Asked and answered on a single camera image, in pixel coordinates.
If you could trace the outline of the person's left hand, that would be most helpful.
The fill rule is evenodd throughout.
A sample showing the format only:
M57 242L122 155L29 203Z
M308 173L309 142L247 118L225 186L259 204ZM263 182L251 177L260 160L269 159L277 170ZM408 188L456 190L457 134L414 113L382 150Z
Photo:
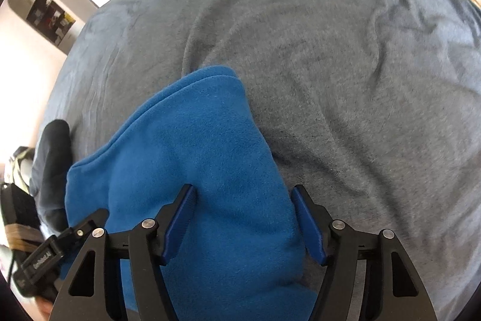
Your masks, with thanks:
M49 320L53 309L53 303L43 297L35 297L35 304L44 320Z

